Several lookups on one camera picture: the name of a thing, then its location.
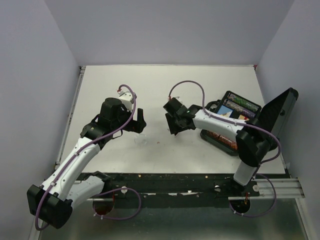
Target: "floor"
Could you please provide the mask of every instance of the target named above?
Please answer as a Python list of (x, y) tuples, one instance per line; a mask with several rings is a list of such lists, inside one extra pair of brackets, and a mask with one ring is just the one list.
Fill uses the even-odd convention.
[[(270, 200), (251, 201), (248, 213), (257, 214)], [(127, 216), (134, 209), (117, 209)], [(294, 199), (279, 199), (276, 208), (259, 218), (234, 215), (228, 208), (144, 208), (126, 221), (94, 217), (92, 202), (86, 201), (60, 229), (48, 227), (41, 240), (306, 240)]]

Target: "tabletop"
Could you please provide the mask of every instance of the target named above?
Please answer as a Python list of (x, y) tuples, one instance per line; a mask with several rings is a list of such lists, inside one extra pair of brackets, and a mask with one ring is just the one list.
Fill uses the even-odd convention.
[[(176, 137), (170, 134), (163, 106), (172, 86), (184, 80), (197, 81), (204, 87), (206, 103), (232, 91), (258, 105), (265, 104), (253, 66), (87, 66), (61, 159), (75, 146), (83, 127), (100, 112), (104, 100), (117, 98), (118, 86), (127, 84), (137, 95), (137, 107), (144, 112), (146, 144), (135, 143), (137, 133), (124, 132), (122, 137), (106, 144), (84, 173), (235, 173), (239, 157), (202, 140), (200, 130), (184, 131)], [(187, 107), (201, 105), (201, 90), (192, 83), (179, 85), (172, 96), (179, 97)], [(276, 153), (277, 150), (270, 151), (265, 159)], [(263, 164), (259, 173), (285, 173), (282, 158)]]

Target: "gray wall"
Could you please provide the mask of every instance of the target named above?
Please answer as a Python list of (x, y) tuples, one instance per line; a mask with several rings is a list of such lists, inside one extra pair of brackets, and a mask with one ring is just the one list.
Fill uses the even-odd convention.
[(266, 101), (293, 87), (299, 98), (282, 139), (289, 171), (299, 177), (314, 226), (320, 226), (320, 1), (296, 0), (257, 69)]
[(26, 192), (54, 169), (78, 64), (43, 0), (0, 7), (0, 239), (28, 239)]
[(81, 65), (257, 64), (293, 0), (45, 0)]

